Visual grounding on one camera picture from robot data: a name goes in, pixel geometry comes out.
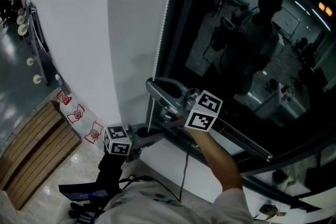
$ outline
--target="floor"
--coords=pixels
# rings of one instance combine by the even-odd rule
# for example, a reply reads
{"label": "floor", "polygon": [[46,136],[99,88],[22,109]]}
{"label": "floor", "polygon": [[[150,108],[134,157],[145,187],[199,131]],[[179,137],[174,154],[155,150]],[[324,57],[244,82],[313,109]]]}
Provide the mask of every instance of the floor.
{"label": "floor", "polygon": [[[212,17],[213,12],[207,13],[204,16],[197,39],[195,40],[194,46],[185,64],[186,67],[200,76],[205,73],[217,53],[222,52],[215,52],[209,47],[205,54],[205,58],[203,57],[203,53],[210,43],[214,27],[219,26],[219,20],[222,16],[230,19],[231,13],[235,9],[237,9],[236,6],[226,2],[221,12],[216,13],[214,17]],[[296,78],[298,76],[298,71],[301,68],[302,65],[293,53],[291,44],[287,44],[284,50],[274,56],[272,61],[263,70],[266,74],[263,73],[263,71],[255,73],[249,93],[245,96],[236,94],[235,99],[254,111],[270,97],[270,93],[266,90],[266,83],[270,79],[275,79],[282,85],[293,86],[293,80],[291,80],[290,77]],[[303,86],[302,92],[297,91],[294,87],[291,87],[291,89],[292,94],[296,99],[303,105],[303,107],[308,109],[310,106],[308,89],[305,86]]]}
{"label": "floor", "polygon": [[33,83],[39,74],[36,63],[28,66],[32,54],[17,34],[17,24],[0,25],[0,155],[9,136],[20,122],[56,87]]}
{"label": "floor", "polygon": [[[0,223],[38,224],[56,223],[64,208],[70,201],[58,191],[60,184],[80,184],[96,180],[98,164],[103,152],[89,143],[81,145],[54,171],[54,173],[36,191],[21,211],[16,211],[4,191],[0,192]],[[130,174],[150,175],[160,180],[176,195],[180,188],[156,171],[136,160],[126,164],[122,178]],[[202,217],[210,220],[210,203],[184,190],[182,202],[192,208]]]}

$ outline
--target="cable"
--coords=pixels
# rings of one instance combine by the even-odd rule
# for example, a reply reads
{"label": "cable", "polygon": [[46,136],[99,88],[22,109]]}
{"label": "cable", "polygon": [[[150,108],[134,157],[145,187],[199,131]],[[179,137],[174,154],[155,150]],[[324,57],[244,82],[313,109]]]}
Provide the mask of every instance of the cable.
{"label": "cable", "polygon": [[[182,199],[182,190],[183,190],[183,186],[184,186],[184,181],[185,181],[185,176],[186,176],[186,172],[187,172],[187,167],[188,167],[188,159],[189,159],[189,153],[190,153],[190,149],[191,146],[193,144],[194,140],[192,139],[192,141],[189,144],[188,150],[187,150],[187,156],[185,158],[185,166],[184,166],[184,171],[183,171],[183,180],[182,180],[182,184],[181,184],[181,189],[180,189],[180,198],[177,198],[177,196],[175,194],[172,193],[172,191],[170,189],[168,189],[163,183],[161,183],[160,181],[158,181],[157,179],[151,177],[151,176],[139,176],[139,177],[135,177],[134,175],[130,175],[128,178],[124,178],[122,180],[119,181],[119,183],[125,183],[128,182],[121,191],[123,191],[124,189],[126,189],[129,185],[131,185],[133,182],[138,181],[138,180],[143,180],[143,181],[155,181],[157,183],[159,183],[162,187],[164,187],[168,192],[170,192],[177,201],[181,202]],[[134,176],[135,179],[130,180],[129,178],[131,176]]]}
{"label": "cable", "polygon": [[182,199],[182,190],[183,190],[185,175],[186,175],[187,167],[188,167],[189,153],[190,153],[190,149],[191,149],[191,146],[192,146],[193,142],[194,142],[194,140],[192,139],[192,141],[189,144],[188,150],[187,150],[187,156],[185,158],[185,166],[184,166],[184,171],[183,171],[183,180],[182,180],[181,189],[180,189],[180,198],[178,199],[179,202],[181,202],[181,199]]}

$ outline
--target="forearm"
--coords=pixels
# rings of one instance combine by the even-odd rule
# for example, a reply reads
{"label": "forearm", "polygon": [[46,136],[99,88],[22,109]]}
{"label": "forearm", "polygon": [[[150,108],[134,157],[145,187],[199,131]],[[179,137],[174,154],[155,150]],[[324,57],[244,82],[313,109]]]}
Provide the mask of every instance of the forearm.
{"label": "forearm", "polygon": [[200,147],[211,171],[222,185],[223,191],[243,188],[241,176],[229,152],[223,149],[209,133],[187,129]]}

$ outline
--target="fiducial marker cube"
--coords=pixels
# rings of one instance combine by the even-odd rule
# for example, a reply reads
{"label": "fiducial marker cube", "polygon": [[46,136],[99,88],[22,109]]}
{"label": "fiducial marker cube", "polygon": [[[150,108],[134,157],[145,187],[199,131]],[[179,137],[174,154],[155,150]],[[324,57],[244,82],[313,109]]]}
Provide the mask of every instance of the fiducial marker cube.
{"label": "fiducial marker cube", "polygon": [[185,127],[208,132],[215,123],[223,101],[208,91],[203,91],[190,111]]}
{"label": "fiducial marker cube", "polygon": [[122,126],[109,125],[105,127],[104,143],[110,154],[128,156],[132,141]]}

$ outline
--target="white shirt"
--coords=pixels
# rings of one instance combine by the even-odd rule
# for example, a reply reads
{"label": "white shirt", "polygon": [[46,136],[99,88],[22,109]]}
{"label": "white shirt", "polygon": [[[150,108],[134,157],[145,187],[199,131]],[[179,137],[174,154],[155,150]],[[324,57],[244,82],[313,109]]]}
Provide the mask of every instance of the white shirt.
{"label": "white shirt", "polygon": [[241,28],[247,30],[243,44],[231,44],[225,51],[217,53],[214,65],[219,74],[236,71],[242,76],[249,76],[254,70],[255,57],[272,58],[279,42],[279,35],[271,22],[264,26],[255,25],[253,16],[253,13],[248,14],[241,23]]}
{"label": "white shirt", "polygon": [[185,207],[156,182],[133,183],[115,196],[95,220],[97,224],[250,224],[245,194],[241,189],[221,193],[212,204],[211,222]]}

